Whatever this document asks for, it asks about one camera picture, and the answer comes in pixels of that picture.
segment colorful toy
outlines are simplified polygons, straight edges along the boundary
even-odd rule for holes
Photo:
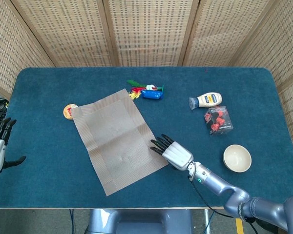
[[[127,83],[133,86],[131,88],[131,92],[129,93],[129,96],[132,100],[140,97],[141,94],[142,97],[150,99],[162,99],[164,96],[164,86],[157,87],[154,84],[140,84],[131,79],[127,80]]]

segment beige woven placemat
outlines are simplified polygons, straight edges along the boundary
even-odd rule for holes
[[[167,165],[149,149],[154,135],[126,89],[74,108],[72,115],[106,195]]]

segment product box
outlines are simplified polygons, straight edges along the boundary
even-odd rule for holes
[[[209,108],[204,115],[209,134],[223,134],[231,131],[233,125],[225,106]]]

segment bottle label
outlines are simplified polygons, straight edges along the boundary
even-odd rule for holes
[[[215,94],[208,94],[206,96],[204,96],[206,103],[216,103],[217,102],[217,98],[215,96]]]

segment green feather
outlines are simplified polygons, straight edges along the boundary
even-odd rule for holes
[[[146,84],[140,84],[132,79],[128,79],[127,83],[131,84],[131,86],[134,86],[134,87],[146,87]]]

